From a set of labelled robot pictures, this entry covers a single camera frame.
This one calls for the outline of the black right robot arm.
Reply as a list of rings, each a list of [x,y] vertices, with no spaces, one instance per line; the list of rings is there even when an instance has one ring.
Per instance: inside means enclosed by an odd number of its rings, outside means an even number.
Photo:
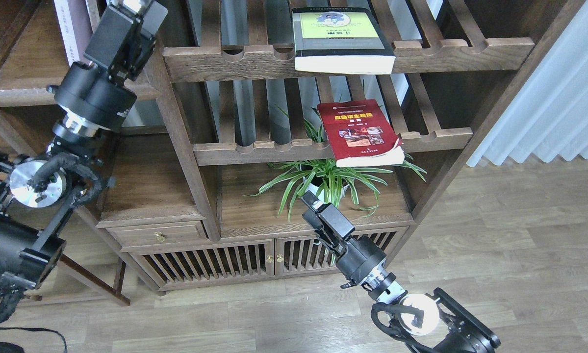
[[[441,288],[410,294],[385,268],[386,255],[367,237],[353,237],[354,225],[331,203],[305,192],[303,218],[335,257],[346,287],[361,286],[375,301],[371,319],[413,353],[493,353],[499,337]]]

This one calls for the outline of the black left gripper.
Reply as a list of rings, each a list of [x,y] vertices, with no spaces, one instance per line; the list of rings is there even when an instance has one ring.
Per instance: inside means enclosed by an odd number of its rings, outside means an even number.
[[[118,132],[137,95],[110,80],[107,70],[134,81],[154,50],[155,34],[167,14],[155,0],[110,3],[84,52],[98,66],[73,62],[60,85],[48,85],[48,92],[65,110]]]

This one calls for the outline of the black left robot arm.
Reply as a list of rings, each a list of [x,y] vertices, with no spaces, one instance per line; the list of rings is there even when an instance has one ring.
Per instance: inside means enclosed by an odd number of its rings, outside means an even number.
[[[66,115],[45,152],[13,161],[0,152],[0,323],[56,267],[74,210],[114,187],[115,178],[96,169],[103,132],[118,132],[134,106],[124,83],[143,71],[167,14],[155,0],[110,3],[84,52],[88,63],[72,63],[47,87]]]

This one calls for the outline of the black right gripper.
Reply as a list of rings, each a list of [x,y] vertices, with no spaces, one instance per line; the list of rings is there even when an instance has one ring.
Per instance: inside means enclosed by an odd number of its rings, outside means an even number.
[[[315,229],[348,280],[342,287],[378,287],[387,277],[383,267],[386,255],[381,248],[368,237],[354,237],[354,225],[336,206],[323,203],[313,192],[305,192],[301,201],[308,207],[303,219]]]

